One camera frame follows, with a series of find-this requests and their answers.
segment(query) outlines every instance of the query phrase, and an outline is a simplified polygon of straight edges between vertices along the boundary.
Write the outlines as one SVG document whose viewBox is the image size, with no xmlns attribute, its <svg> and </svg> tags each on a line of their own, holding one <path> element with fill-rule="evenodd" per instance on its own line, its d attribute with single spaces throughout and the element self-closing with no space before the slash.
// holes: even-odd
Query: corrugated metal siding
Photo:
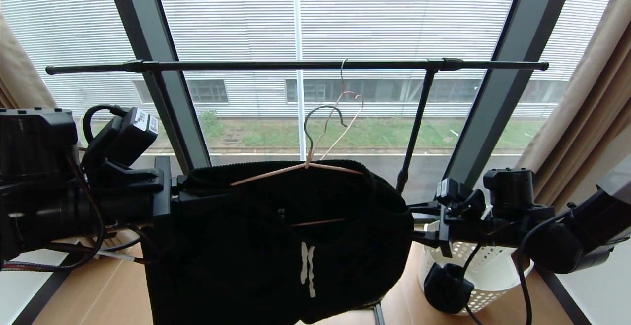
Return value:
<svg viewBox="0 0 631 325">
<path fill-rule="evenodd" d="M 47 76 L 46 65 L 122 62 L 133 58 L 113 0 L 1 0 L 2 12 L 57 103 L 77 114 L 97 103 L 140 105 L 134 73 Z M 293 60 L 293 0 L 162 0 L 181 60 Z M 551 68 L 533 78 L 568 80 L 608 0 L 567 0 L 543 58 Z M 306 60 L 486 60 L 511 0 L 301 0 Z M 225 80 L 229 104 L 198 103 L 220 116 L 295 116 L 284 72 L 187 72 L 188 79 Z M 337 78 L 337 71 L 306 78 Z M 346 78 L 422 78 L 423 71 L 347 72 Z M 482 78 L 482 71 L 438 78 Z M 141 105 L 155 112 L 153 105 Z M 307 104 L 306 109 L 315 107 Z M 520 104 L 514 116 L 547 116 L 554 105 Z M 367 103 L 365 116 L 413 116 L 410 103 Z M 465 116 L 468 103 L 429 103 L 428 116 Z M 353 114 L 351 108 L 346 114 Z"/>
</svg>

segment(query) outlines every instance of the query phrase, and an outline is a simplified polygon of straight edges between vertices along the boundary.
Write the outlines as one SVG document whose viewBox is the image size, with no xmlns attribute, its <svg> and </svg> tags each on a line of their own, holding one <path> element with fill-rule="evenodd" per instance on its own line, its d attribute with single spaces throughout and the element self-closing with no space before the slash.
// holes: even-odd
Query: laundry basket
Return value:
<svg viewBox="0 0 631 325">
<path fill-rule="evenodd" d="M 437 226 L 437 222 L 427 224 L 424 229 L 433 231 Z M 454 242 L 453 258 L 447 258 L 442 255 L 440 249 L 434 249 L 429 246 L 423 247 L 421 262 L 419 264 L 419 283 L 424 291 L 424 282 L 427 274 L 434 263 L 439 266 L 445 264 L 457 264 L 464 266 L 464 263 L 471 255 L 475 244 L 468 242 Z M 471 260 L 464 277 L 473 283 L 473 291 L 469 299 L 469 309 L 472 312 L 482 310 L 487 305 L 494 302 L 501 295 L 509 291 L 509 289 L 519 284 L 519 275 L 515 269 L 511 254 L 514 252 L 511 247 L 480 247 L 480 250 Z M 530 265 L 525 270 L 527 276 L 534 262 L 530 261 Z M 457 315 L 466 315 L 466 309 L 462 309 Z"/>
</svg>

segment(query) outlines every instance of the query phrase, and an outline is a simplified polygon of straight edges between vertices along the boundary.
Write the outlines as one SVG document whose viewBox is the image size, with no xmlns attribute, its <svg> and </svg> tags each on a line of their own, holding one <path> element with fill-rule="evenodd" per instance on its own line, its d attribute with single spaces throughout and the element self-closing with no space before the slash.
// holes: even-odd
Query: road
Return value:
<svg viewBox="0 0 631 325">
<path fill-rule="evenodd" d="M 133 165 L 134 168 L 153 167 L 153 156 L 142 156 Z M 383 177 L 392 186 L 396 185 L 396 177 L 403 165 L 403 156 L 378 156 L 378 155 L 362 155 L 362 156 L 334 156 L 334 159 L 353 159 L 364 164 L 370 171 Z M 518 155 L 498 155 L 491 156 L 486 170 L 491 168 L 513 167 L 519 159 Z M 297 161 L 298 156 L 270 156 L 270 155 L 222 155 L 211 157 L 213 165 L 229 165 L 232 163 L 243 163 L 250 161 L 279 161 L 292 160 Z M 449 161 L 448 155 L 440 156 L 413 156 L 410 164 L 410 174 L 408 183 L 403 191 L 403 197 L 408 203 L 417 203 L 430 201 L 436 191 L 436 184 L 442 177 L 445 167 Z M 172 174 L 180 175 L 180 169 L 175 156 L 171 157 Z M 476 188 L 482 188 L 482 181 L 478 181 Z"/>
</svg>

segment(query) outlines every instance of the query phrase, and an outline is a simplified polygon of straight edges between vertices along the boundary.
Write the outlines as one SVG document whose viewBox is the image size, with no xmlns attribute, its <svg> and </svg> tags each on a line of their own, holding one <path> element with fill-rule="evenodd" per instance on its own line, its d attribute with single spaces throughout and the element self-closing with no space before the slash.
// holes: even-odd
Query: curtain fold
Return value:
<svg viewBox="0 0 631 325">
<path fill-rule="evenodd" d="M 7 109 L 57 105 L 0 12 L 0 105 Z"/>
<path fill-rule="evenodd" d="M 519 159 L 539 204 L 561 208 L 631 121 L 630 22 L 631 0 L 609 0 L 565 97 Z"/>
</svg>

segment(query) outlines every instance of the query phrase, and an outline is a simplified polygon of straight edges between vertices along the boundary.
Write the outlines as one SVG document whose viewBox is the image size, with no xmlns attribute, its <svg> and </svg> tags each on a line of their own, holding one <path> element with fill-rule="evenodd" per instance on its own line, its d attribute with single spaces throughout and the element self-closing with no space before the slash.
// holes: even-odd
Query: wooden floor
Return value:
<svg viewBox="0 0 631 325">
<path fill-rule="evenodd" d="M 451 316 L 432 308 L 417 279 L 421 248 L 413 244 L 401 280 L 382 302 L 387 325 L 474 324 L 468 316 Z M 140 247 L 132 251 L 140 253 Z M 570 325 L 572 322 L 545 285 L 532 272 L 527 278 L 533 323 Z M 486 325 L 522 324 L 525 306 L 517 287 L 477 313 Z M 143 325 L 151 324 L 151 307 L 144 268 L 140 264 L 102 258 L 73 271 L 40 313 L 36 325 Z M 352 311 L 318 322 L 319 325 L 374 323 L 372 311 Z"/>
</svg>

